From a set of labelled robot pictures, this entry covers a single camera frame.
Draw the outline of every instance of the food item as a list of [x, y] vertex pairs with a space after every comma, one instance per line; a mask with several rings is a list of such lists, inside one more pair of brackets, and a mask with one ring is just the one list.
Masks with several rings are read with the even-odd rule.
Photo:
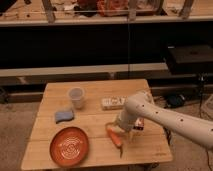
[[102, 16], [125, 15], [128, 13], [128, 0], [101, 0], [97, 7]]

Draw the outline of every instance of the table surface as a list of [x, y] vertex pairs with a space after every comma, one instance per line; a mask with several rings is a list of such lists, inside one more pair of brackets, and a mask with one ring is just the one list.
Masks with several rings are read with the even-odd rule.
[[[73, 87], [82, 87], [86, 104], [82, 110], [74, 110], [75, 119], [55, 124], [54, 113], [72, 106], [68, 92]], [[172, 160], [164, 131], [158, 124], [144, 120], [144, 130], [129, 142], [124, 141], [123, 156], [108, 138], [105, 123], [114, 121], [120, 110], [103, 111], [104, 97], [127, 97], [140, 90], [149, 90], [146, 80], [109, 80], [90, 82], [49, 83], [41, 101], [39, 111], [22, 161], [22, 170], [54, 169], [49, 146], [54, 135], [61, 129], [77, 126], [89, 137], [89, 153], [86, 159], [75, 167], [113, 166], [166, 162]]]
[[[175, 7], [182, 6], [185, 0], [165, 0], [163, 4], [164, 11], [167, 13], [167, 16], [160, 16], [160, 18], [153, 16], [137, 16], [137, 21], [143, 22], [149, 20], [151, 22], [166, 20], [170, 21], [171, 16], [178, 16], [178, 13], [172, 12]], [[26, 5], [24, 0], [17, 0], [17, 2], [12, 5], [4, 15], [0, 16], [0, 24], [6, 22], [5, 24], [44, 24], [47, 23], [47, 18], [45, 10], [42, 4], [42, 0], [31, 0], [31, 4]], [[90, 18], [76, 17], [74, 13], [65, 13], [63, 9], [64, 3], [68, 0], [51, 0], [53, 6], [58, 6], [58, 11], [54, 11], [55, 18], [58, 23], [71, 23], [71, 24], [91, 24], [94, 23], [127, 23], [126, 17], [100, 17], [94, 16]], [[212, 0], [195, 0], [192, 6], [192, 11], [190, 16], [197, 17], [199, 20], [200, 16], [204, 16], [206, 19], [212, 19], [213, 15], [213, 1]]]

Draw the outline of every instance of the gray floor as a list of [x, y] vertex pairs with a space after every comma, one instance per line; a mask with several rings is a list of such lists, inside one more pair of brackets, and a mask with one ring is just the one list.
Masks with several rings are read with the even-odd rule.
[[[39, 103], [13, 103], [0, 105], [0, 171], [18, 171], [27, 140], [38, 111]], [[176, 111], [199, 116], [199, 104], [186, 105]], [[207, 153], [198, 145], [172, 133], [173, 161], [162, 163], [153, 171], [209, 171]], [[105, 167], [80, 170], [143, 170], [140, 166]]]

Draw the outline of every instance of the paper cup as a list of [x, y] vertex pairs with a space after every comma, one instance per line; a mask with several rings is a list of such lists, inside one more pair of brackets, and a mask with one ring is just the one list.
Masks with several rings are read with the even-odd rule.
[[69, 91], [70, 100], [76, 109], [81, 109], [85, 103], [85, 92], [84, 89], [80, 87], [75, 87]]

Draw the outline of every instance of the orange carrot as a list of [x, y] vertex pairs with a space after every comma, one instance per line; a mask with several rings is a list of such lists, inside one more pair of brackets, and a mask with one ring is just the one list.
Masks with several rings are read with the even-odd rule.
[[123, 143], [122, 143], [121, 139], [119, 138], [119, 136], [110, 128], [106, 127], [106, 131], [108, 133], [108, 136], [112, 140], [112, 142], [115, 144], [115, 146], [117, 148], [122, 148]]

